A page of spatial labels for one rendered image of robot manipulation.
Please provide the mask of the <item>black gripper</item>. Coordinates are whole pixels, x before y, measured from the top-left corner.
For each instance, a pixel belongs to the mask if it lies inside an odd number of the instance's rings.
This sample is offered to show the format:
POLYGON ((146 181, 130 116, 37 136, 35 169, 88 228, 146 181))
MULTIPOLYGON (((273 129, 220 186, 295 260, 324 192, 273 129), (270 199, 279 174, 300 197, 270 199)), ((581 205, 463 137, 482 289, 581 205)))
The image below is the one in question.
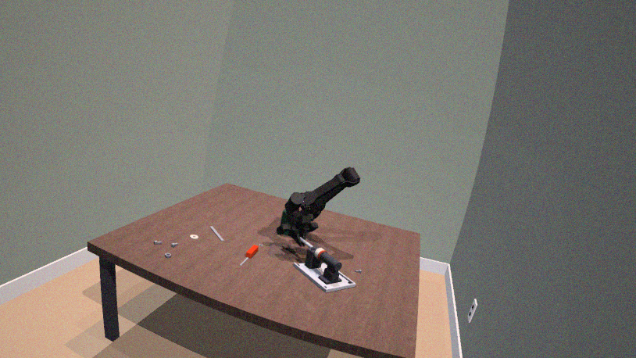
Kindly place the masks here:
POLYGON ((303 224, 293 224, 294 215, 297 214, 297 217, 300 217, 302 213, 299 211, 290 212, 286 218, 289 221, 289 224, 282 224, 277 228, 277 234, 283 234, 285 231, 288 231, 288 235, 298 244, 299 247, 304 247, 300 240, 300 237, 305 240, 306 232, 314 231, 318 228, 317 223, 307 224, 303 226, 303 224))

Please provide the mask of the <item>white and grey cylinder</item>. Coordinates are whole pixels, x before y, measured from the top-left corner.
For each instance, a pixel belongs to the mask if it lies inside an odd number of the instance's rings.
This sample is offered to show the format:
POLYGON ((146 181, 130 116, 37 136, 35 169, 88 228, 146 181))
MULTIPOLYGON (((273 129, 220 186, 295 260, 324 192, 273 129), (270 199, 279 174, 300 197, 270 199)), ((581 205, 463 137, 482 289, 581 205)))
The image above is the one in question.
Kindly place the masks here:
POLYGON ((301 237, 300 237, 300 240, 301 240, 301 242, 302 242, 303 244, 305 244, 305 245, 306 245, 307 247, 309 247, 310 249, 311 249, 311 247, 313 247, 313 246, 311 246, 311 245, 310 245, 307 241, 305 241, 303 238, 301 238, 301 237))

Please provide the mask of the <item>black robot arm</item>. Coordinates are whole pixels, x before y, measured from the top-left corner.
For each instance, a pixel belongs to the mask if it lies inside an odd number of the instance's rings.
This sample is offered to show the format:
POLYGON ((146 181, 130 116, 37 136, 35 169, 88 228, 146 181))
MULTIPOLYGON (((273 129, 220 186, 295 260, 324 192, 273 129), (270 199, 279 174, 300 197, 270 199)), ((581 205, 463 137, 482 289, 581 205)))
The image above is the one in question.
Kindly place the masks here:
POLYGON ((299 212, 302 214, 300 217, 297 217, 297 214, 294 215, 293 224, 304 224, 304 226, 311 224, 321 214, 328 201, 346 187, 357 185, 360 179, 354 167, 344 168, 333 179, 311 192, 292 193, 284 205, 286 213, 288 215, 290 212, 299 211, 301 207, 302 210, 299 212))

